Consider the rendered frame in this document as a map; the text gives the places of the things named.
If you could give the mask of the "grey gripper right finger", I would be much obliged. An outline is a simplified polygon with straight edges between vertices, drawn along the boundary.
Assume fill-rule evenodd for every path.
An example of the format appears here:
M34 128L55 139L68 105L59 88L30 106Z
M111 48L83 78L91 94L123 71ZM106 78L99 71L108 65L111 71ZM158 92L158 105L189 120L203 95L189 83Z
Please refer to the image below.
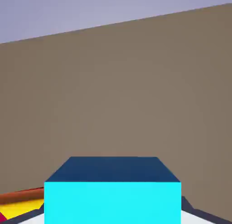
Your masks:
M195 209L185 196L181 197L181 224L232 224L232 221Z

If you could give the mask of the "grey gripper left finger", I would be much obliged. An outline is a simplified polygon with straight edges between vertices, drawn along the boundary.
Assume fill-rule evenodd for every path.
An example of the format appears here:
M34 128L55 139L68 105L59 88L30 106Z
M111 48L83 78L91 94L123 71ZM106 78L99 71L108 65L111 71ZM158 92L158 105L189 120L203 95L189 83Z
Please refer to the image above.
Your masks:
M44 204L39 209L18 215L0 224L44 224Z

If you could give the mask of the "small cyan cube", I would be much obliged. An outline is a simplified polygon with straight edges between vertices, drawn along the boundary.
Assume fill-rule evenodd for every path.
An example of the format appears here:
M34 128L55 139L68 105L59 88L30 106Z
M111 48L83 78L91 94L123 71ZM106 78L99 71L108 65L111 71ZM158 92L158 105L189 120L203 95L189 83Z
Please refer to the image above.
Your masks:
M44 183L44 224L181 224L181 182L157 157L70 157Z

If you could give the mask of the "small yellow cube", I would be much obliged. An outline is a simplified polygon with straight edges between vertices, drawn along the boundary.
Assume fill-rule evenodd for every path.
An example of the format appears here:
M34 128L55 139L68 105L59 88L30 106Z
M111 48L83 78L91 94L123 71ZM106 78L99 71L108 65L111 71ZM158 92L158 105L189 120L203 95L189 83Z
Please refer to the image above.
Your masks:
M8 219L39 209L44 203L43 199L29 200L11 204L0 205L0 212Z

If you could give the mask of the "large orange box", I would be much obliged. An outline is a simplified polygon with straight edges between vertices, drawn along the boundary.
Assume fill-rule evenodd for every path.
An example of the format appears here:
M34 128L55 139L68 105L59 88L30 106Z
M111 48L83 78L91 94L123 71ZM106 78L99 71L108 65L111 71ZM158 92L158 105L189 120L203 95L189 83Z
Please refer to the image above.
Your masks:
M0 194L0 205L44 198L44 187Z

